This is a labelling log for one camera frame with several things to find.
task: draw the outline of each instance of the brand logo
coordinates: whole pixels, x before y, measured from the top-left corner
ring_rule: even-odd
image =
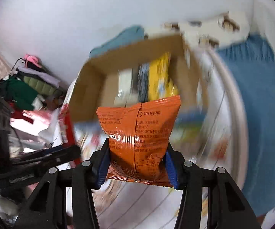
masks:
[[[17,178],[15,178],[15,179],[9,179],[9,182],[10,182],[10,183],[17,183],[17,182],[20,182],[20,181],[24,181],[24,180],[31,179],[31,178],[33,178],[33,177],[35,177],[35,175],[34,175],[33,173],[31,173],[31,174],[28,174],[28,175],[26,175],[26,176],[17,177]]]

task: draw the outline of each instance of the yellow package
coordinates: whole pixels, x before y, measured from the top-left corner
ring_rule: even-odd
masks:
[[[148,100],[178,95],[178,89],[168,76],[170,53],[164,53],[159,59],[153,60],[149,65]]]

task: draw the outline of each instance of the orange snack packet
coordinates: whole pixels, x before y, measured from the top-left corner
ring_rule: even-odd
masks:
[[[109,136],[108,178],[171,186],[162,159],[180,105],[176,95],[129,108],[97,109],[100,125]]]

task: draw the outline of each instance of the silver screw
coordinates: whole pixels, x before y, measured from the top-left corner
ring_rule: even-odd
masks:
[[[90,164],[91,164],[91,162],[89,160],[86,160],[86,161],[82,162],[83,167],[88,167]]]
[[[56,167],[50,168],[50,169],[48,170],[48,172],[49,172],[50,174],[54,174],[54,173],[57,172],[57,168],[56,168]]]
[[[185,161],[185,162],[184,162],[184,166],[186,166],[186,167],[192,167],[192,166],[193,166],[193,163],[190,162],[190,161]]]
[[[225,168],[219,167],[218,172],[221,174],[225,173]]]

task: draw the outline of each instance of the cardboard box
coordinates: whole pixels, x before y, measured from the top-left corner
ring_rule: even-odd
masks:
[[[181,110],[196,107],[198,83],[202,89],[203,106],[207,107],[207,91],[201,77],[201,70],[181,35],[140,41],[101,56],[89,59],[82,67],[70,102],[69,113],[72,122],[97,119],[99,106],[113,106],[118,93],[118,71],[158,59],[170,52],[169,76],[179,89]],[[189,64],[185,56],[189,53]]]

